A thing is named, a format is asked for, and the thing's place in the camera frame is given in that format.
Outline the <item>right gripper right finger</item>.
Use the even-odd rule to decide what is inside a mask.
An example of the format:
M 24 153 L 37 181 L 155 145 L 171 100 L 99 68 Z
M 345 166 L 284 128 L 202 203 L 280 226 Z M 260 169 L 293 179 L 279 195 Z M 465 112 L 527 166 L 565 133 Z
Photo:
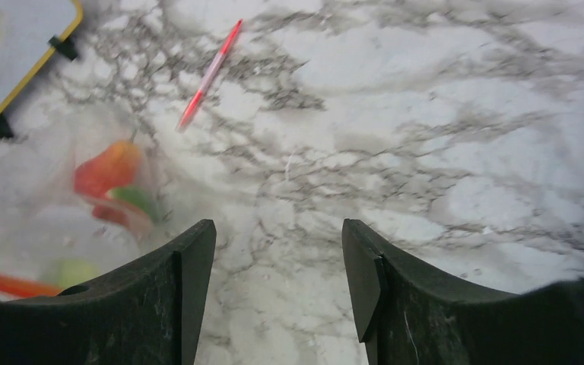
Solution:
M 451 275 L 363 221 L 341 231 L 371 364 L 584 364 L 584 279 L 511 294 Z

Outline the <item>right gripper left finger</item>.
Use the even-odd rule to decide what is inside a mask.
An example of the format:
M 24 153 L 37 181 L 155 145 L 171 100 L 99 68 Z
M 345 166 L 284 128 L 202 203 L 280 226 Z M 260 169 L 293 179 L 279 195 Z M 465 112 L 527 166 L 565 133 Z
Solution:
M 0 364 L 192 364 L 217 232 L 202 220 L 56 297 L 0 302 Z

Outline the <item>green cabbage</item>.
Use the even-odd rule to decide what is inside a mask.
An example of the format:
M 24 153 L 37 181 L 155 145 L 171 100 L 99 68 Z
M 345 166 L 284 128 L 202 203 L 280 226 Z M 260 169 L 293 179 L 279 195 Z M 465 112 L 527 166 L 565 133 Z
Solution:
M 41 274 L 40 280 L 60 289 L 89 281 L 102 274 L 99 266 L 84 259 L 60 259 L 50 264 Z

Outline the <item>clear orange zip top bag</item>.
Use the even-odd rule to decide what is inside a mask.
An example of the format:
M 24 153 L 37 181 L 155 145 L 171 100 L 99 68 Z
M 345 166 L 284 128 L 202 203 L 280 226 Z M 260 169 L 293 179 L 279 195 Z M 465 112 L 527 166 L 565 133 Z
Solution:
M 162 218 L 139 238 L 96 219 L 91 211 L 102 197 L 73 188 L 75 169 L 122 139 L 144 152 L 135 181 L 127 186 L 148 190 Z M 137 117 L 89 106 L 0 151 L 0 301 L 64 290 L 40 280 L 57 260 L 88 260 L 105 274 L 148 251 L 146 239 L 164 219 L 150 144 Z

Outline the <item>red tomato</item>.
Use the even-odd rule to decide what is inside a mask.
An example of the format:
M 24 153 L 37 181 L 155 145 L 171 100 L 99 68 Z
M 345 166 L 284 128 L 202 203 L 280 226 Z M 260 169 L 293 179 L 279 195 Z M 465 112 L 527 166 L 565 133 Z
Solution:
M 100 198 L 117 187 L 130 185 L 144 159 L 144 152 L 135 143 L 115 141 L 97 156 L 75 169 L 73 188 L 77 194 Z

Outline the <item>watermelon slice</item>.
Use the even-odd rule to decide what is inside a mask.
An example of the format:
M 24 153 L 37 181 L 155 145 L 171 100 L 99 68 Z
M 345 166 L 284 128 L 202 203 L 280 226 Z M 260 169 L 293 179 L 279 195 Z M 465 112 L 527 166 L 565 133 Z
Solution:
M 149 234 L 162 218 L 155 197 L 138 186 L 110 189 L 91 211 L 99 220 L 117 224 L 137 238 Z

